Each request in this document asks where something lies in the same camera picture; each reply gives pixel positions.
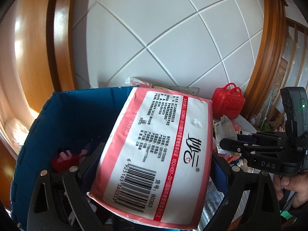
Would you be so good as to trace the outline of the person right hand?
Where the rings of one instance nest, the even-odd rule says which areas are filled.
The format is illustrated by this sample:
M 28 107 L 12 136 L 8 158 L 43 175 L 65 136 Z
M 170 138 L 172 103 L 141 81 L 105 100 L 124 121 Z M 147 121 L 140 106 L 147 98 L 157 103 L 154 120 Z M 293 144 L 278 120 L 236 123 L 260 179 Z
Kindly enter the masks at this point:
M 307 202 L 308 196 L 308 178 L 307 171 L 303 174 L 297 174 L 291 177 L 282 177 L 274 174 L 273 184 L 275 193 L 278 200 L 281 200 L 284 196 L 283 189 L 296 192 L 296 195 L 293 199 L 292 206 L 298 208 L 304 203 Z

